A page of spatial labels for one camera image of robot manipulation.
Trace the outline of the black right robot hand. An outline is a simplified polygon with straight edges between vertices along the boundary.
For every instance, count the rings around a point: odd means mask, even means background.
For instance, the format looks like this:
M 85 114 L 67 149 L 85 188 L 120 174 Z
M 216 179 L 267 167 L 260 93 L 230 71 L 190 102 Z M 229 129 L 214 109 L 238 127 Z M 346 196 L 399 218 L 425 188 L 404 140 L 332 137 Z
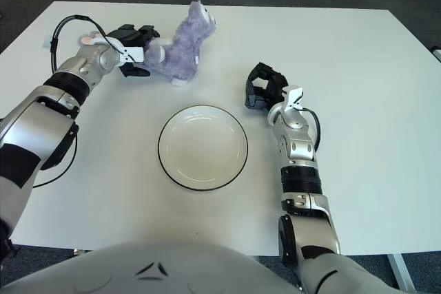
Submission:
M 267 81 L 267 86 L 254 85 L 257 78 Z M 250 72 L 245 84 L 245 107 L 270 110 L 276 103 L 284 101 L 283 88 L 287 86 L 288 82 L 281 73 L 259 62 Z

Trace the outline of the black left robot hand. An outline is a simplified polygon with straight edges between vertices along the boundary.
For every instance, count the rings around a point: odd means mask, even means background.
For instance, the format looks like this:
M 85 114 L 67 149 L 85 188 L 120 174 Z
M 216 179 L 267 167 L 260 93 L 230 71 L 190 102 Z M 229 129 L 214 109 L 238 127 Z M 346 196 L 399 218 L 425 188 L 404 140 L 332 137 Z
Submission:
M 143 25 L 135 29 L 134 25 L 125 24 L 116 30 L 111 31 L 107 38 L 112 37 L 119 40 L 124 47 L 143 47 L 146 49 L 148 44 L 160 34 L 154 29 L 153 25 Z M 125 63 L 120 68 L 124 77 L 149 77 L 150 72 L 146 69 L 136 67 L 133 63 Z

